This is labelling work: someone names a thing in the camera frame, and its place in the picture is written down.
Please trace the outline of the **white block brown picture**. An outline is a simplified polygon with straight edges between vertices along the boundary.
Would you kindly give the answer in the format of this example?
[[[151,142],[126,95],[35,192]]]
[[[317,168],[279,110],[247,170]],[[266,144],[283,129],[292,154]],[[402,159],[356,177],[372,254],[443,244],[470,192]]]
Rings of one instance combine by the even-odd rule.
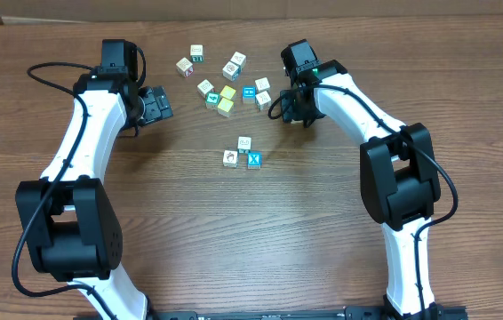
[[[258,109],[263,110],[271,105],[272,100],[268,91],[263,91],[255,95],[255,102]]]

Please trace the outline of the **yellow block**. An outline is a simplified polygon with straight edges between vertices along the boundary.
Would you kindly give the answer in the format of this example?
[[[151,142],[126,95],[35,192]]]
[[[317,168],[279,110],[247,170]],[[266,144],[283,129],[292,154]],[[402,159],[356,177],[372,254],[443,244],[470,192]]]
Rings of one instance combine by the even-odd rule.
[[[217,106],[217,111],[224,117],[230,117],[234,109],[234,102],[232,100],[222,98]]]
[[[232,100],[236,96],[236,89],[229,85],[225,85],[220,91],[220,96],[223,99]]]

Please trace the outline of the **white block teal side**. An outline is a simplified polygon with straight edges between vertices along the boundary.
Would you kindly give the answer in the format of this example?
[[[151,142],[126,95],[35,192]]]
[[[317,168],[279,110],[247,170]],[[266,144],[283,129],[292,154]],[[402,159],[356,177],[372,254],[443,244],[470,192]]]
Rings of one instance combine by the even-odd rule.
[[[260,169],[262,165],[262,156],[260,152],[250,152],[247,155],[247,168]]]

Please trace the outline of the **white acorn picture block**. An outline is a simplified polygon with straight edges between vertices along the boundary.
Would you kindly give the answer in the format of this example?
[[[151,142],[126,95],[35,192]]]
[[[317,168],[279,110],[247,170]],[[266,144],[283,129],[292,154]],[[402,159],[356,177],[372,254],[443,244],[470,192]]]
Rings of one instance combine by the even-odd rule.
[[[225,150],[222,158],[222,163],[225,167],[236,168],[238,166],[239,153],[234,150]]]

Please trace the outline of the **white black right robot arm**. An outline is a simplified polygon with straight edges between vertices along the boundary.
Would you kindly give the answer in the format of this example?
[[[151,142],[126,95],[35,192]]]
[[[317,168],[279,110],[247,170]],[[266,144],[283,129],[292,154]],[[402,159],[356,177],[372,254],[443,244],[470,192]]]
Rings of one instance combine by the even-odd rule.
[[[386,244],[384,316],[439,318],[428,279],[427,229],[441,190],[428,130],[382,111],[340,63],[322,63],[307,40],[289,44],[281,58],[291,87],[276,100],[280,118],[309,127],[328,116],[360,148],[361,197]]]

